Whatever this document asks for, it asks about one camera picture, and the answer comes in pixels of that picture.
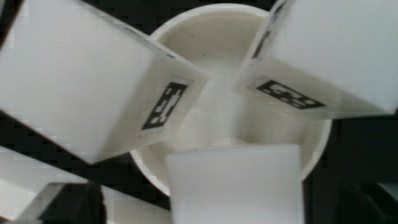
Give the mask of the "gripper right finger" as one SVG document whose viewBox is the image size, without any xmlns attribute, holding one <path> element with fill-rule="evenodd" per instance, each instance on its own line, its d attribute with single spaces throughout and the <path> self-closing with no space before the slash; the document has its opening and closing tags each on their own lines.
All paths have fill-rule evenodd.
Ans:
<svg viewBox="0 0 398 224">
<path fill-rule="evenodd" d="M 343 184 L 336 224 L 398 224 L 398 183 Z"/>
</svg>

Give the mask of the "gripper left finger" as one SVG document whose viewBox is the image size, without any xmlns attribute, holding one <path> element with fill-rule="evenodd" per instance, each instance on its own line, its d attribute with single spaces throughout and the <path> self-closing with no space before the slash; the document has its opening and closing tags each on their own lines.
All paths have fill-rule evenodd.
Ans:
<svg viewBox="0 0 398 224">
<path fill-rule="evenodd" d="M 11 224 L 107 224 L 100 184 L 50 183 Z"/>
</svg>

